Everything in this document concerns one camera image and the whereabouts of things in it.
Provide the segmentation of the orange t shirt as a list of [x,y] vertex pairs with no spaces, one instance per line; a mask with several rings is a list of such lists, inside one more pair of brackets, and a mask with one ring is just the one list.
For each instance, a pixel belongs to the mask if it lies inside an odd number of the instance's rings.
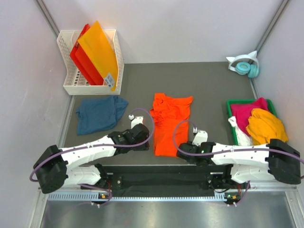
[[154,120],[153,150],[156,156],[176,157],[174,146],[187,142],[193,97],[172,98],[156,93],[150,114]]

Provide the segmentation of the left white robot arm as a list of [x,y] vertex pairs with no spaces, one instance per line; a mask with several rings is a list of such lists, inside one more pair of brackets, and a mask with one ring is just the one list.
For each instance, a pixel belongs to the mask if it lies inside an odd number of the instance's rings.
[[67,185],[95,185],[103,188],[108,177],[100,165],[85,166],[95,160],[149,149],[150,132],[142,124],[122,132],[114,131],[96,141],[70,148],[47,147],[33,166],[44,194]]

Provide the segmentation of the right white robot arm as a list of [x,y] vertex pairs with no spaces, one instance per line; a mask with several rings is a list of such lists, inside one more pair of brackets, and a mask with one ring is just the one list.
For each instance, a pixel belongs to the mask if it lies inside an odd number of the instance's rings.
[[251,146],[186,142],[176,149],[179,158],[201,166],[209,181],[218,176],[227,188],[248,181],[269,180],[298,185],[304,179],[300,153],[279,139]]

